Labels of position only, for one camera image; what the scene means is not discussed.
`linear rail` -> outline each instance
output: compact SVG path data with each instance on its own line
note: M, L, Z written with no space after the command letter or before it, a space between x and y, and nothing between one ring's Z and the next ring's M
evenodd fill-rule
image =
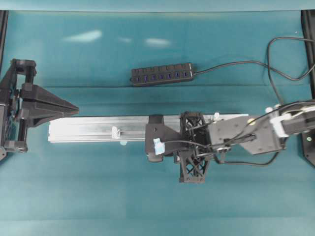
M206 122L247 114L204 115ZM148 116L71 117L50 122L48 141L52 143L145 141ZM165 125L179 131L179 116L164 116Z

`teal mat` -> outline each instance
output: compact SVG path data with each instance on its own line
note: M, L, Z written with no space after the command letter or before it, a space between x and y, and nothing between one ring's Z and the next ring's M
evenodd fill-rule
M235 12L314 9L312 0L1 0L0 9L81 12Z
M77 105L81 116L258 115L277 100L257 65L151 88L130 87L130 69L264 61L277 36L303 36L299 11L10 12L2 75L12 58L35 60L35 82ZM275 43L272 65L298 76L307 65L304 44ZM287 102L311 98L309 78L274 78ZM143 143L50 144L47 135L47 124L30 129L30 151L0 164L1 235L314 235L315 169L304 160L299 137L268 168L212 163L205 184L179 184L172 158L148 163ZM268 158L240 147L228 156Z

